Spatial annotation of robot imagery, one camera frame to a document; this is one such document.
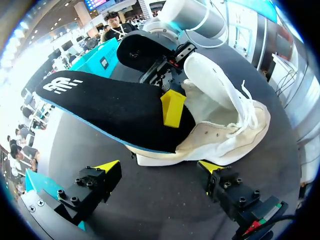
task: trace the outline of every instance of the pillar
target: pillar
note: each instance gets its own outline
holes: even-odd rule
[[[139,1],[140,7],[141,7],[141,10],[142,10],[142,13],[143,13],[145,19],[153,18],[153,14],[152,14],[152,11],[151,11],[151,8],[149,5],[149,1],[147,1],[147,0],[138,0],[138,1]]]
[[[124,13],[122,11],[118,11],[119,14],[119,18],[121,20],[121,22],[124,24],[126,22],[126,17],[124,15]]]
[[[74,9],[78,14],[83,26],[85,26],[92,20],[84,2],[78,2],[76,5],[74,5]],[[97,28],[93,26],[91,29],[88,30],[87,34],[89,35],[89,37],[93,38],[95,35],[99,34],[99,32]]]

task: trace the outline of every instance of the teal booth wall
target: teal booth wall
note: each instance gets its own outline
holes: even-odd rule
[[[118,41],[112,38],[83,55],[69,70],[109,78],[118,63],[117,48]]]

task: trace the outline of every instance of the black insole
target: black insole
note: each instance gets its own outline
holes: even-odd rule
[[[59,71],[44,79],[36,93],[117,141],[140,149],[174,153],[195,126],[186,106],[179,128],[165,126],[160,100],[164,93],[149,84]]]

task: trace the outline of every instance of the bolt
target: bolt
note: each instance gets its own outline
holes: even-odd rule
[[[240,205],[244,205],[245,203],[246,203],[246,198],[244,197],[244,196],[242,196],[242,197],[240,197],[239,198],[239,203],[240,203]]]
[[[36,208],[31,205],[31,206],[28,207],[28,210],[29,210],[30,213],[34,213],[36,211]]]
[[[93,182],[92,181],[89,181],[86,183],[86,186],[89,188],[89,189],[92,189],[92,187],[94,186]]]
[[[82,185],[83,182],[80,178],[77,178],[74,183],[78,185]]]
[[[227,181],[227,182],[224,183],[223,188],[227,189],[230,186],[231,186],[231,183]]]
[[[256,199],[258,197],[260,197],[260,190],[259,189],[256,189],[253,191],[253,197]]]
[[[37,204],[38,204],[39,207],[42,207],[43,205],[45,205],[45,202],[42,201],[42,200],[39,200],[39,201],[37,202]]]
[[[65,191],[63,190],[63,189],[59,189],[58,191],[56,191],[57,193],[58,193],[58,196],[60,197],[60,198],[64,198],[65,196],[66,196],[66,193],[65,193]]]
[[[70,198],[70,201],[74,204],[74,205],[78,205],[78,203],[80,202],[79,198],[77,196],[73,196]]]

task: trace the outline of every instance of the shoe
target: shoe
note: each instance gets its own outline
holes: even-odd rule
[[[185,105],[196,126],[175,153],[154,153],[130,146],[140,166],[168,166],[182,161],[208,160],[220,166],[236,162],[266,135],[270,113],[253,100],[243,81],[238,91],[223,70],[207,57],[191,54],[184,63],[187,80],[181,85]]]

